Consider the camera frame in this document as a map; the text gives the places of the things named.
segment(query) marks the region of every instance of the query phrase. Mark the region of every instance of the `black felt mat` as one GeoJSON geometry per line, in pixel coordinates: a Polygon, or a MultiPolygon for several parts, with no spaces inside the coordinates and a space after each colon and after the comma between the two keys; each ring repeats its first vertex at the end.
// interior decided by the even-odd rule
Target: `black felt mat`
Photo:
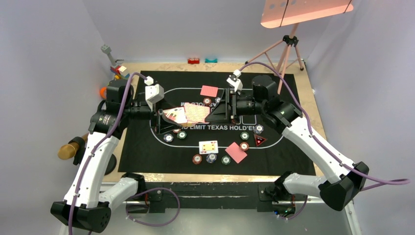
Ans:
{"type": "MultiPolygon", "coordinates": [[[[200,95],[202,85],[229,87],[226,78],[229,72],[186,72],[186,71],[142,71],[145,76],[151,76],[164,87],[165,99],[180,106],[183,102],[201,103],[204,96],[200,95]]],[[[243,73],[240,77],[244,88],[251,88],[251,80],[263,73],[243,73]]],[[[271,76],[277,83],[278,78],[271,76]]],[[[298,98],[294,76],[286,74],[285,80],[298,98]]],[[[139,94],[144,91],[144,82],[139,80],[139,94]]],[[[281,90],[281,99],[292,102],[285,87],[281,90]]],[[[268,128],[261,118],[243,117],[239,125],[197,125],[194,128],[184,129],[187,137],[180,140],[175,137],[170,143],[163,141],[163,135],[156,136],[150,129],[149,121],[132,120],[127,128],[127,135],[122,150],[118,171],[145,172],[145,173],[186,173],[186,174],[230,174],[230,175],[281,175],[285,171],[299,174],[314,175],[312,161],[293,143],[281,138],[276,131],[268,128]],[[265,127],[261,136],[267,140],[255,147],[252,128],[255,124],[265,127]],[[218,145],[228,147],[231,143],[242,142],[240,134],[247,131],[250,138],[246,141],[250,145],[248,156],[237,164],[234,160],[229,165],[222,165],[220,159],[227,155],[225,148],[219,148],[218,160],[213,164],[206,162],[205,156],[201,164],[195,165],[192,157],[199,154],[199,141],[218,140],[218,145]]]]}

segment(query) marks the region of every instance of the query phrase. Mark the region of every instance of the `red toy block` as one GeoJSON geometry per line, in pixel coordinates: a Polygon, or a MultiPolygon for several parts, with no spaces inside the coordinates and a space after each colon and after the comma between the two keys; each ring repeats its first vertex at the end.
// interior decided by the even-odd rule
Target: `red toy block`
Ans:
{"type": "Polygon", "coordinates": [[[200,60],[199,60],[199,58],[189,58],[189,59],[187,59],[187,63],[188,64],[198,64],[198,63],[200,63],[200,60]]]}
{"type": "Polygon", "coordinates": [[[117,67],[112,67],[111,66],[111,72],[113,72],[113,73],[115,73],[115,74],[118,74],[119,75],[119,71],[118,71],[118,69],[119,69],[119,67],[121,67],[120,65],[118,65],[117,67]]]}

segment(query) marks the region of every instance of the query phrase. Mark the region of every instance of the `cable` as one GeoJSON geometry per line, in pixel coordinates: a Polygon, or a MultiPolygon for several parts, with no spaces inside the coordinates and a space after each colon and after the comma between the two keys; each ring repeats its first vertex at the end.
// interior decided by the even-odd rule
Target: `cable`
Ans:
{"type": "Polygon", "coordinates": [[[134,72],[134,73],[132,73],[130,75],[130,77],[128,77],[127,84],[125,85],[125,89],[124,89],[124,94],[123,94],[122,100],[121,100],[121,106],[119,108],[117,118],[116,118],[116,120],[115,120],[115,122],[114,122],[114,124],[113,124],[113,126],[111,128],[111,130],[109,130],[108,133],[105,135],[105,137],[102,138],[92,148],[91,153],[88,155],[87,159],[85,160],[85,164],[82,167],[81,172],[79,173],[78,181],[76,182],[75,194],[73,195],[72,204],[71,204],[70,209],[69,209],[69,219],[68,219],[68,231],[69,231],[69,235],[72,235],[73,211],[75,209],[76,199],[78,198],[78,195],[79,195],[79,190],[80,190],[80,185],[81,185],[81,182],[82,182],[82,178],[84,177],[84,174],[85,174],[85,171],[87,169],[87,166],[90,163],[91,158],[94,156],[95,151],[102,144],[102,142],[104,142],[104,140],[106,140],[107,138],[109,138],[113,134],[113,132],[115,131],[115,129],[118,127],[118,124],[119,124],[119,122],[121,120],[122,113],[124,111],[125,102],[127,100],[127,95],[128,95],[128,92],[130,91],[131,81],[133,80],[133,77],[135,75],[138,75],[141,78],[143,78],[144,80],[147,80],[147,78],[144,75],[142,75],[141,73],[139,73],[139,72],[134,72]]]}
{"type": "Polygon", "coordinates": [[[378,182],[378,184],[374,184],[371,186],[368,186],[366,188],[363,188],[362,191],[371,189],[371,188],[376,188],[382,185],[405,185],[405,184],[409,184],[411,181],[409,179],[396,179],[396,180],[381,180],[381,179],[377,179],[375,177],[366,175],[361,173],[358,170],[355,170],[354,168],[342,163],[342,160],[340,160],[334,153],[332,153],[323,143],[320,142],[320,140],[313,135],[313,131],[312,131],[312,127],[311,127],[311,121],[310,121],[310,117],[308,116],[308,113],[301,107],[300,103],[297,101],[296,97],[294,96],[292,90],[290,89],[290,87],[288,86],[287,82],[284,81],[284,79],[281,77],[281,75],[279,75],[279,73],[277,71],[275,71],[275,69],[273,69],[271,66],[261,63],[261,62],[250,62],[245,64],[244,66],[241,67],[240,71],[242,71],[246,66],[249,65],[253,65],[253,64],[259,64],[259,65],[263,65],[267,68],[269,68],[272,72],[274,72],[279,78],[280,80],[283,82],[284,86],[287,88],[288,92],[290,93],[291,97],[293,98],[295,104],[299,107],[299,109],[304,113],[305,119],[307,120],[307,127],[308,127],[308,131],[310,132],[310,135],[313,137],[313,139],[317,142],[318,145],[320,145],[320,147],[322,147],[330,156],[332,156],[336,161],[338,161],[340,163],[340,165],[342,165],[343,167],[345,167],[346,169],[352,171],[353,173],[360,175],[368,180],[371,181],[375,181],[378,182]]]}
{"type": "Polygon", "coordinates": [[[295,213],[293,216],[291,216],[291,217],[283,217],[283,216],[277,215],[277,218],[282,218],[282,219],[285,219],[285,220],[294,219],[294,218],[295,218],[295,217],[297,217],[297,216],[301,213],[301,211],[304,209],[305,204],[307,204],[307,200],[308,200],[308,195],[306,195],[306,196],[305,196],[305,198],[304,198],[304,203],[303,203],[303,205],[301,206],[301,208],[299,209],[299,211],[298,211],[297,213],[295,213]]]}
{"type": "Polygon", "coordinates": [[[134,221],[136,223],[139,223],[139,224],[142,224],[142,225],[146,225],[146,226],[150,226],[150,227],[161,227],[161,226],[164,226],[164,225],[167,225],[167,224],[173,222],[177,218],[177,216],[179,215],[179,212],[180,212],[180,201],[179,201],[179,197],[177,196],[177,194],[175,194],[172,190],[170,190],[168,188],[152,188],[152,189],[149,189],[147,191],[144,191],[144,192],[141,192],[139,194],[136,194],[136,195],[130,197],[129,199],[134,198],[134,197],[139,197],[139,196],[141,196],[143,194],[146,194],[146,193],[152,192],[152,191],[156,191],[156,190],[166,190],[166,191],[169,191],[176,198],[176,200],[177,200],[177,212],[173,216],[173,218],[171,218],[169,221],[167,221],[165,223],[162,223],[162,224],[146,223],[146,222],[142,222],[142,221],[136,220],[132,216],[130,216],[130,214],[128,214],[127,206],[125,206],[125,212],[127,213],[127,218],[131,219],[132,221],[134,221]]]}

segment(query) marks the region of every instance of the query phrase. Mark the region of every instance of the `pink card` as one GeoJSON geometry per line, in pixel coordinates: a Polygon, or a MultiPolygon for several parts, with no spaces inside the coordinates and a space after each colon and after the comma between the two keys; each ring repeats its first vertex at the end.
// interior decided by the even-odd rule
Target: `pink card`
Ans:
{"type": "Polygon", "coordinates": [[[203,85],[202,90],[200,91],[200,95],[216,97],[216,95],[218,94],[218,89],[219,88],[217,87],[203,85]]]}
{"type": "Polygon", "coordinates": [[[240,163],[247,156],[247,154],[244,151],[242,151],[239,148],[239,145],[235,142],[229,145],[229,147],[226,148],[225,151],[229,154],[231,158],[235,160],[236,163],[240,163]]]}

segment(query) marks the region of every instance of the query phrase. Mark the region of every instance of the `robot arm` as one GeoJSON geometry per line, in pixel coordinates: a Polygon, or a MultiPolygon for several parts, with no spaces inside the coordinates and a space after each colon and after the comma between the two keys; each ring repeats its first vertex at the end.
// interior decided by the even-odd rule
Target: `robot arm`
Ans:
{"type": "Polygon", "coordinates": [[[75,179],[63,201],[54,202],[50,209],[52,215],[65,225],[69,223],[69,209],[74,196],[77,196],[77,198],[74,204],[72,226],[100,233],[107,227],[112,210],[129,197],[145,191],[143,176],[126,173],[116,185],[104,193],[99,193],[105,169],[115,147],[118,145],[123,130],[129,124],[130,118],[150,120],[151,126],[158,134],[182,127],[168,119],[162,111],[174,107],[164,100],[163,88],[159,84],[153,85],[152,78],[147,78],[145,83],[147,85],[145,88],[146,102],[134,101],[132,99],[133,88],[130,86],[130,92],[126,99],[127,105],[124,106],[121,120],[113,134],[104,139],[115,123],[127,83],[126,80],[114,80],[108,85],[107,100],[105,101],[106,110],[98,108],[98,111],[91,117],[86,151],[75,179]],[[89,157],[91,150],[102,139],[104,141],[92,157],[89,157]],[[85,164],[88,167],[85,168],[82,183],[79,184],[79,177],[85,164]],[[75,193],[76,185],[80,185],[78,193],[75,193]]]}
{"type": "MultiPolygon", "coordinates": [[[[237,74],[234,73],[228,80],[234,81],[235,77],[237,74]]],[[[293,104],[279,99],[277,84],[269,76],[260,75],[253,78],[252,97],[241,97],[240,90],[234,83],[229,84],[233,88],[224,90],[221,102],[205,119],[207,122],[235,123],[243,115],[261,115],[269,127],[297,145],[324,174],[324,177],[317,177],[293,172],[284,173],[275,181],[275,193],[278,198],[286,198],[296,193],[316,196],[323,199],[332,209],[341,211],[363,188],[365,178],[342,167],[310,136],[306,118],[293,104]]],[[[364,174],[369,172],[369,168],[363,162],[355,164],[316,131],[313,131],[313,135],[336,154],[343,164],[353,166],[355,170],[364,174]]]]}

